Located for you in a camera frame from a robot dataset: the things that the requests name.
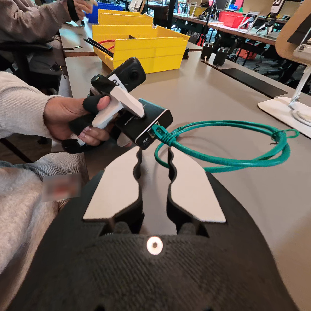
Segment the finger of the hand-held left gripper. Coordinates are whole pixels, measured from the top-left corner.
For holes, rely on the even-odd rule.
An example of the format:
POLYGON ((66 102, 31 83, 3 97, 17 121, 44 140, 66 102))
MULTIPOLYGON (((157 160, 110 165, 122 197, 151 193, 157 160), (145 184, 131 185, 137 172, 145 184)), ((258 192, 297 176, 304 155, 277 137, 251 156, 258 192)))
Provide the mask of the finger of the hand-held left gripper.
POLYGON ((145 116, 145 111, 142 103, 124 89, 120 87, 114 87, 111 90, 110 94, 122 103, 124 109, 127 109, 139 118, 143 118, 145 116))
POLYGON ((132 145, 132 141, 129 137, 121 132, 119 137, 117 138, 116 144, 119 147, 130 147, 132 145))

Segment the person's grey sweater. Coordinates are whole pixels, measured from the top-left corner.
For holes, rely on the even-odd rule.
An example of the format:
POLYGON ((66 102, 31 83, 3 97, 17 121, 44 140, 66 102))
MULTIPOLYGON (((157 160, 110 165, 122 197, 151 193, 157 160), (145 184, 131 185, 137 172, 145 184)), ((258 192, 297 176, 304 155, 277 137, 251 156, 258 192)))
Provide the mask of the person's grey sweater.
POLYGON ((30 262, 59 205, 42 201, 43 183, 29 170, 1 168, 0 182, 2 273, 16 260, 30 262))

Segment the beige rounded board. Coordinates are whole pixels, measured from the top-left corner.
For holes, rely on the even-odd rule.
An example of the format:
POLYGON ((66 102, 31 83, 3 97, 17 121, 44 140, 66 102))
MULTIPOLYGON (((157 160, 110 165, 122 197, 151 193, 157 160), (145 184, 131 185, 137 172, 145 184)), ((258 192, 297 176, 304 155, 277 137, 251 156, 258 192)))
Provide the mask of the beige rounded board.
POLYGON ((304 1, 280 31, 275 43, 279 56, 307 66, 310 58, 311 1, 304 1))

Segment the black charger dock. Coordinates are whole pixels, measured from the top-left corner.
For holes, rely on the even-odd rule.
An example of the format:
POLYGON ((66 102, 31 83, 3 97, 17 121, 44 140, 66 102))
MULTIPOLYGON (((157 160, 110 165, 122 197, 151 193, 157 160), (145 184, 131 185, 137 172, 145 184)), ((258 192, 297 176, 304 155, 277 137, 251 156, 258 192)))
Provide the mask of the black charger dock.
POLYGON ((204 61, 207 61, 210 59, 211 54, 213 52, 213 43, 207 43, 203 46, 202 52, 201 52, 201 56, 200 58, 204 61))
POLYGON ((223 66, 225 60, 227 59, 228 49, 221 47, 217 52, 213 61, 215 67, 223 66))

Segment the blue storage bin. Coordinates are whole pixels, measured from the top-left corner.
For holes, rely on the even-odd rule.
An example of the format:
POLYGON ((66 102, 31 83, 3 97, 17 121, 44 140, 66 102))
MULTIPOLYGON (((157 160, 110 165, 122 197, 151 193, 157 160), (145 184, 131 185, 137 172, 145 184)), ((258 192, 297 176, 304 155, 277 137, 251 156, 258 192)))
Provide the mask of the blue storage bin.
POLYGON ((109 11, 123 11, 123 7, 114 3, 105 3, 99 2, 97 6, 93 6, 91 14, 86 13, 86 17, 89 23, 97 24, 98 23, 98 10, 109 10, 109 11))

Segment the black metal adapter box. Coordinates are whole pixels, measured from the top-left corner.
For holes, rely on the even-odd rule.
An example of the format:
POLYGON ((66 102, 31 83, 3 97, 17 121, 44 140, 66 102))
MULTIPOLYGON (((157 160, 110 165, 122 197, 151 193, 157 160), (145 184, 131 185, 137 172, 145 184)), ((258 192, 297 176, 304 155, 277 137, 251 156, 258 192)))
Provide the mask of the black metal adapter box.
POLYGON ((142 103, 145 116, 139 118, 126 111, 115 122, 115 125, 133 143, 142 150, 146 150, 156 140, 152 126, 157 124, 167 129, 172 124, 173 117, 170 110, 166 108, 144 99, 138 101, 142 103))

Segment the white flat pad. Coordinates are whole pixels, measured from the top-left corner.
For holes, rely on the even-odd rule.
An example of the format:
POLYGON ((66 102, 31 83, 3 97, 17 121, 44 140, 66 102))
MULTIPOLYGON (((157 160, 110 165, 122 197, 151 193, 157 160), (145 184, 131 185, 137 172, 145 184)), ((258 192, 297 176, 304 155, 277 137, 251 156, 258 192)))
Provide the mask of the white flat pad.
POLYGON ((258 103, 258 107, 270 116, 296 129, 301 134, 311 138, 311 108, 301 102, 300 96, 305 84, 309 81, 311 74, 311 43, 308 39, 294 50, 294 56, 308 61, 303 76, 295 90, 294 95, 289 97, 278 97, 258 103))

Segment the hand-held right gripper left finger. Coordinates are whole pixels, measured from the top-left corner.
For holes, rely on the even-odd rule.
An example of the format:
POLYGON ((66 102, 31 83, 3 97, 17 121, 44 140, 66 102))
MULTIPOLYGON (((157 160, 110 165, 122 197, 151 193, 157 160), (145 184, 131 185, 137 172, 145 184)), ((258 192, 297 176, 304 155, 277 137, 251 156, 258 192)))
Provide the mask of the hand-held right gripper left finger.
POLYGON ((113 232, 119 222, 140 232, 144 220, 141 176, 142 150, 134 147, 98 173, 83 188, 83 224, 103 225, 113 232))

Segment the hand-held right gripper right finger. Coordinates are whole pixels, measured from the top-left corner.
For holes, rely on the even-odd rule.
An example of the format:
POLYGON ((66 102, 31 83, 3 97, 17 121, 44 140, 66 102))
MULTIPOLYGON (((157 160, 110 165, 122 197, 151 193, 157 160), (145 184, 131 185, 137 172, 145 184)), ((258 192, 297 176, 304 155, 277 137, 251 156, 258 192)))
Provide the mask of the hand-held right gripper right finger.
POLYGON ((177 232, 185 223, 194 223, 196 230, 204 223, 226 223, 206 171, 176 147, 168 150, 168 164, 167 216, 177 232))

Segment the large yellow storage bin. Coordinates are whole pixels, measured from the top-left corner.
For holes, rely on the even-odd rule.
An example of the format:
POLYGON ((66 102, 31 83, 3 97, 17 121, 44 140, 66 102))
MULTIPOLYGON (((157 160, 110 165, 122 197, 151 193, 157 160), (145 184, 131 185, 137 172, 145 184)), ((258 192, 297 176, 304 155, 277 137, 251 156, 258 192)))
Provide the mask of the large yellow storage bin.
POLYGON ((189 36, 161 26, 151 25, 93 25, 92 38, 114 57, 94 48, 94 52, 111 70, 130 57, 136 57, 146 74, 179 69, 189 36))

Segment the red storage bin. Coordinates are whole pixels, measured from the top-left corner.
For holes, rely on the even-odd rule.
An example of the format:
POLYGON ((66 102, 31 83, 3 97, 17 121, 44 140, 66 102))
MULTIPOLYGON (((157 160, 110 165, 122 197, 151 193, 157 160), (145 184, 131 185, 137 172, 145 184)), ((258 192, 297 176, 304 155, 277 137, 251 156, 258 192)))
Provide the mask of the red storage bin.
POLYGON ((244 19, 244 15, 238 12, 221 11, 219 13, 218 21, 222 22, 224 26, 230 28, 238 28, 244 19))

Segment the grey desk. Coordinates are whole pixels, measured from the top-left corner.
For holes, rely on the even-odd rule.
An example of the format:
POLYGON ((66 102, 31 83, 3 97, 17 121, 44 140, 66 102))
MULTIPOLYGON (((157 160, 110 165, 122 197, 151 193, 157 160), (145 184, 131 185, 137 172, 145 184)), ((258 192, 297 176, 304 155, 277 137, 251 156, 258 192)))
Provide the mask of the grey desk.
MULTIPOLYGON (((267 98, 226 76, 190 52, 177 70, 148 74, 132 95, 169 109, 169 131, 191 122, 243 120, 287 129, 258 108, 267 98)), ((192 130, 180 142, 205 154, 253 159, 272 148, 271 138, 238 128, 192 130)), ((269 168, 248 168, 214 176, 249 212, 274 254, 280 274, 300 310, 310 310, 310 139, 289 139, 290 158, 269 168)), ((143 229, 174 234, 166 216, 168 169, 154 159, 154 142, 142 156, 143 229)))
POLYGON ((93 46, 84 41, 84 38, 92 38, 92 26, 87 19, 84 19, 84 25, 80 26, 74 22, 63 24, 59 34, 66 58, 95 56, 93 46))

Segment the brown background table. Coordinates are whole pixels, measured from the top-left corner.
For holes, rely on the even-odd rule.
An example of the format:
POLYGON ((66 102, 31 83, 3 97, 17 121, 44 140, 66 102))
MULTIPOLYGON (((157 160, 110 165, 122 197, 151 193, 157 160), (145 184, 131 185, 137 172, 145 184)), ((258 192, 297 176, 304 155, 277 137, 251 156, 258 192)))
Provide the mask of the brown background table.
POLYGON ((256 33, 253 31, 253 29, 250 32, 245 32, 240 29, 224 26, 222 23, 217 24, 217 23, 209 22, 208 27, 215 29, 217 31, 220 31, 220 32, 228 33, 234 36, 250 39, 253 41, 263 42, 269 45, 275 45, 276 40, 280 34, 280 32, 274 31, 270 33, 269 35, 266 35, 264 33, 256 33))

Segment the black office chair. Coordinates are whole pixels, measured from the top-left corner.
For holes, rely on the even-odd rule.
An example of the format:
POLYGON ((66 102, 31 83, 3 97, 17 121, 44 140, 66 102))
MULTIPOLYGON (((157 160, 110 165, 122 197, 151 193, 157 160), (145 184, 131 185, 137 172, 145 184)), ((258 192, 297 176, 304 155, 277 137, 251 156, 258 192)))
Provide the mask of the black office chair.
POLYGON ((39 43, 21 43, 21 42, 4 42, 0 44, 2 52, 10 52, 14 61, 8 61, 1 56, 1 71, 10 69, 15 76, 25 83, 37 88, 46 90, 48 95, 58 94, 60 85, 60 76, 36 73, 30 71, 27 56, 34 52, 48 52, 52 47, 48 44, 39 43))

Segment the person's left hand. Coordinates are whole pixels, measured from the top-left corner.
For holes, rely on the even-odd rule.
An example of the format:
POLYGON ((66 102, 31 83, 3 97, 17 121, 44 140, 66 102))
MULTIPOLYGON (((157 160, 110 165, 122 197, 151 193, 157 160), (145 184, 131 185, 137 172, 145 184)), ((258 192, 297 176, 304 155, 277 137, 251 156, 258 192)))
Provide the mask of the person's left hand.
MULTIPOLYGON (((44 124, 54 140, 63 141, 73 134, 69 128, 69 122, 89 114, 83 107, 84 98, 51 98, 44 110, 44 124)), ((99 146, 101 142, 110 138, 113 124, 104 129, 86 126, 77 137, 90 146, 99 146)))

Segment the clear acrylic stand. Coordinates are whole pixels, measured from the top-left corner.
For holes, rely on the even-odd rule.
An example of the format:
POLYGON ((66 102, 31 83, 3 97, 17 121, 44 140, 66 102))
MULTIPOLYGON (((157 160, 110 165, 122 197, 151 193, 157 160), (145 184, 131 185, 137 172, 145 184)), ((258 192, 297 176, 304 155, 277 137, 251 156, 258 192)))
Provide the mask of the clear acrylic stand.
POLYGON ((255 21, 258 19, 260 12, 257 11, 248 11, 241 24, 238 26, 238 30, 244 33, 248 33, 251 31, 255 21))

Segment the person's left forearm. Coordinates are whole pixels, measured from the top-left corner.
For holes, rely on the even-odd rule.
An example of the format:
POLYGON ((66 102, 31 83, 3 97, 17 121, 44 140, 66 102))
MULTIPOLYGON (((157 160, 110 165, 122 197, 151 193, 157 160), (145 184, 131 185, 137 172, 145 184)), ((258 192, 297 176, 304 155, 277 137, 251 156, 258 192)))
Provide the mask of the person's left forearm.
POLYGON ((52 139, 44 124, 47 102, 59 95, 44 95, 8 72, 0 72, 0 138, 14 133, 52 139))

